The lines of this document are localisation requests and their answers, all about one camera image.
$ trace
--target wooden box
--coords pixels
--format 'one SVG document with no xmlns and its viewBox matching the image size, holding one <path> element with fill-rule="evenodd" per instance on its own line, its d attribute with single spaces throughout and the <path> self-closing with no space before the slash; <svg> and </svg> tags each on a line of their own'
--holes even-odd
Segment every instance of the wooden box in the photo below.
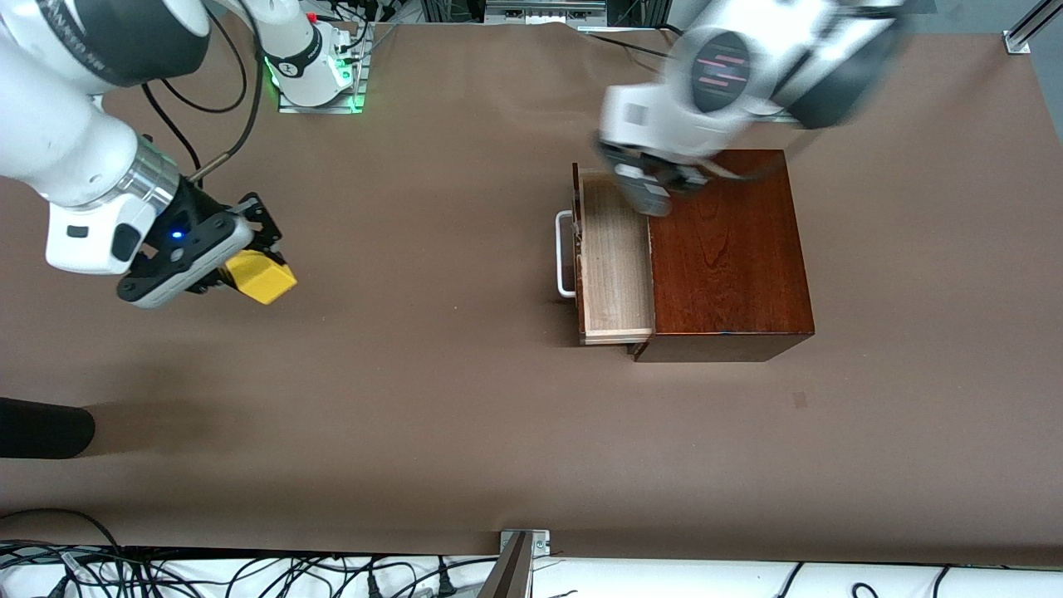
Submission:
<svg viewBox="0 0 1063 598">
<path fill-rule="evenodd" d="M 732 150 L 732 172 L 779 159 Z M 664 218 L 628 207 L 611 176 L 573 167 L 576 304 L 585 345 L 640 362 L 762 362 L 814 334 L 784 161 L 755 182 L 716 180 Z"/>
</svg>

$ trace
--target brown table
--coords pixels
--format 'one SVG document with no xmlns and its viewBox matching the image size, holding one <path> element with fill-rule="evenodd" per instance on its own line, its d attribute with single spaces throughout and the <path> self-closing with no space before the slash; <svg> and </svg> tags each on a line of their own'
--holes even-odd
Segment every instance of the brown table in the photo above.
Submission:
<svg viewBox="0 0 1063 598">
<path fill-rule="evenodd" d="M 233 67 L 216 44 L 176 83 L 221 103 Z M 1063 563 L 1063 150 L 1029 58 L 916 37 L 790 156 L 817 330 L 767 364 L 576 346 L 552 219 L 606 85 L 646 76 L 560 25 L 407 27 L 364 115 L 264 110 L 207 189 L 284 228 L 300 283 L 269 308 L 122 305 L 45 263 L 45 202 L 3 182 L 0 393 L 101 431 L 0 463 L 0 506 L 128 544 L 456 553 L 536 526 L 570 556 Z M 166 105 L 204 155 L 242 125 Z M 107 106 L 183 155 L 138 91 Z M 98 542 L 26 526 L 0 535 Z"/>
</svg>

